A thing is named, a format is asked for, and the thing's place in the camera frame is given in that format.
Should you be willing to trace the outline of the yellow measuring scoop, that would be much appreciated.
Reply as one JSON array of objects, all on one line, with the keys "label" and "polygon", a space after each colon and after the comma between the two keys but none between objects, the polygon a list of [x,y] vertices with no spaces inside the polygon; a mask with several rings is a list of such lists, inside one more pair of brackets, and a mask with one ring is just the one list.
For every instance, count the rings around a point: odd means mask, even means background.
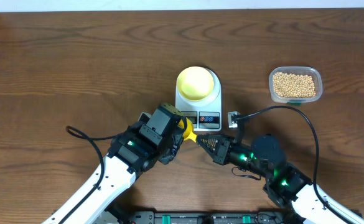
[{"label": "yellow measuring scoop", "polygon": [[179,124],[178,127],[182,128],[183,130],[183,139],[191,140],[193,142],[197,142],[197,135],[194,133],[194,124],[189,120],[188,118],[183,118]]}]

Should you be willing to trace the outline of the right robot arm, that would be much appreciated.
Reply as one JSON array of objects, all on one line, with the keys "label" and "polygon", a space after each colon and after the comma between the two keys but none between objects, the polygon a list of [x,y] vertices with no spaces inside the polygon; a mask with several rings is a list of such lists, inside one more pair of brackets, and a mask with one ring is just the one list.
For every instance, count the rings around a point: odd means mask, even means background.
[{"label": "right robot arm", "polygon": [[289,210],[284,223],[364,223],[352,210],[329,197],[314,181],[287,162],[276,138],[260,136],[251,145],[224,134],[201,134],[196,143],[220,165],[233,164],[265,179],[263,190],[280,208]]}]

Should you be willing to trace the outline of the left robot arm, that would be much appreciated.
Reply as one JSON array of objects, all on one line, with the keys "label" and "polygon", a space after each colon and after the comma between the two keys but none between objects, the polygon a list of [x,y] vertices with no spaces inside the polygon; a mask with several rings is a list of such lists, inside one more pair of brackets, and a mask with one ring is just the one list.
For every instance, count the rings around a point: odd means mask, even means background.
[{"label": "left robot arm", "polygon": [[102,141],[111,139],[111,145],[106,156],[102,156],[98,146],[97,138],[90,138],[80,130],[67,126],[69,134],[89,141],[95,148],[100,165],[89,179],[55,212],[45,223],[93,223],[105,208],[121,193],[129,189],[141,173],[151,169],[157,161],[164,165],[169,163],[184,140],[190,136],[196,138],[190,120],[180,121],[171,136],[171,148],[166,149],[164,156],[150,156],[145,151],[139,156],[138,162],[148,162],[146,165],[134,165],[121,155],[121,150],[140,149],[137,140],[126,137],[127,132],[116,136],[101,138]]}]

